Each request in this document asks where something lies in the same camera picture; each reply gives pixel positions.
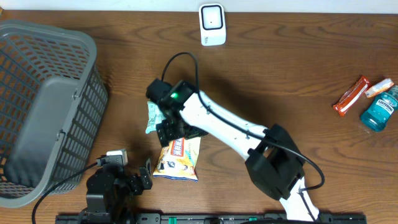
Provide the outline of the teal snack packet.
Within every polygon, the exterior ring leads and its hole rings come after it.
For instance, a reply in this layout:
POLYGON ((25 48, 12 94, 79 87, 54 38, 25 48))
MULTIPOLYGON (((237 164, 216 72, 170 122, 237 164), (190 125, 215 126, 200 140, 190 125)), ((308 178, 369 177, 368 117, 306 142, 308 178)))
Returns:
POLYGON ((151 101, 147 102, 147 108, 149 118, 146 127, 146 134, 149 134, 156 130, 157 124, 160 124, 163 120, 165 120, 165 116, 159 107, 151 101))

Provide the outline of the yellow chips bag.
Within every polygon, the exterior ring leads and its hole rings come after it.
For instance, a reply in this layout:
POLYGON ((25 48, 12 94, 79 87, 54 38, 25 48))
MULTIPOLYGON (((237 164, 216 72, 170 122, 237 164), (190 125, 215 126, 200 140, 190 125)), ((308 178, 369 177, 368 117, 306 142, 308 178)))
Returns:
POLYGON ((169 145, 161 150, 153 176, 197 182, 195 167, 200 152, 200 143, 200 137, 170 141, 169 145))

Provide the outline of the red Top chocolate bar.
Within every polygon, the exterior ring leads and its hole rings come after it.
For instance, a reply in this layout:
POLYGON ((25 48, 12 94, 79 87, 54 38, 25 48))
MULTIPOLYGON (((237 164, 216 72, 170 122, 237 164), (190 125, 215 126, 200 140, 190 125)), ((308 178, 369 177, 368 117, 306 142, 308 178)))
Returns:
POLYGON ((333 109, 338 112, 341 117, 344 117, 347 111, 353 106, 353 104, 359 99, 359 97, 369 88, 370 81, 365 76, 361 76, 360 79, 349 89, 338 102, 333 105, 333 109))

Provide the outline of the teal mouthwash bottle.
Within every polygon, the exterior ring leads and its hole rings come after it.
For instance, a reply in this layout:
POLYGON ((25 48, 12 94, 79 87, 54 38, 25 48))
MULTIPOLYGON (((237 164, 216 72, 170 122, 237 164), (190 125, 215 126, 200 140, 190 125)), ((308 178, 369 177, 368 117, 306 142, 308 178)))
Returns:
POLYGON ((375 132, 383 131, 392 114, 397 111, 397 85, 376 96, 360 119, 375 132))

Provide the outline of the orange tissue pack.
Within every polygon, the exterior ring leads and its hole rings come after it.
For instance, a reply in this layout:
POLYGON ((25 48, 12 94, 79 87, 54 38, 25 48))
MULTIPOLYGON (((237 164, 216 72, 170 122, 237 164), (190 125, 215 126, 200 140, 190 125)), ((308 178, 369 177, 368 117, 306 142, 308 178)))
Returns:
POLYGON ((366 92, 365 95, 367 98, 372 98, 382 92, 387 91, 394 85, 394 82, 390 78, 385 78, 379 83, 373 85, 371 88, 369 88, 366 92))

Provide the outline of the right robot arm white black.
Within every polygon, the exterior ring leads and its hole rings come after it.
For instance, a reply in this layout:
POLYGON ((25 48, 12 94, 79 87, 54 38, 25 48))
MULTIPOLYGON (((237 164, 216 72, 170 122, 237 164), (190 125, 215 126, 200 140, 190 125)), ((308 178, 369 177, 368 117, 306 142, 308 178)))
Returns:
POLYGON ((320 211, 308 195, 311 188, 305 185, 303 170, 305 164, 313 162, 301 154, 284 128, 246 121, 183 80, 172 86, 156 79, 147 87, 146 96, 165 117, 156 126, 162 146, 176 139, 210 134, 244 159, 253 184, 282 204, 288 220, 320 220, 320 211))

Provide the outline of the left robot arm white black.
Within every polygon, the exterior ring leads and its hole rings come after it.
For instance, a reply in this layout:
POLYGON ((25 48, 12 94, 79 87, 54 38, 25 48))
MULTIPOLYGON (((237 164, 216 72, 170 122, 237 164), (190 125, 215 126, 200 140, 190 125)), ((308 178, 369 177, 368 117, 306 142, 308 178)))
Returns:
POLYGON ((124 171, 122 156, 105 156, 97 160, 100 168, 87 180, 87 207, 78 216, 78 223, 135 223, 136 216, 127 207, 127 200, 152 188, 150 159, 138 174, 124 171))

